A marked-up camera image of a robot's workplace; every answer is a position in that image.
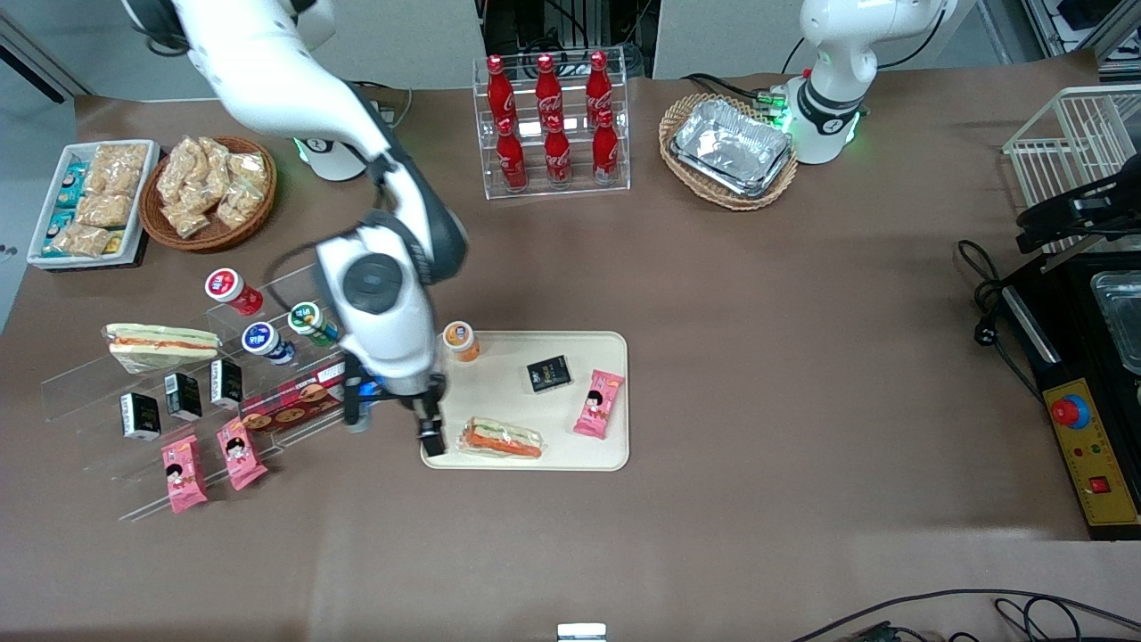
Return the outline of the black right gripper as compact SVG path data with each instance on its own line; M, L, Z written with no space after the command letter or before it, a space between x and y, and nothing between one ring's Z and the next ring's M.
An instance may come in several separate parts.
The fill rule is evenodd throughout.
M397 403L406 411L415 411L416 441L424 457L438 457L446 452L439 399L445 395L445 376L432 371L424 379L424 390L410 393L402 381L393 383L363 365L355 353L343 353L345 409L348 414L366 414L380 403Z

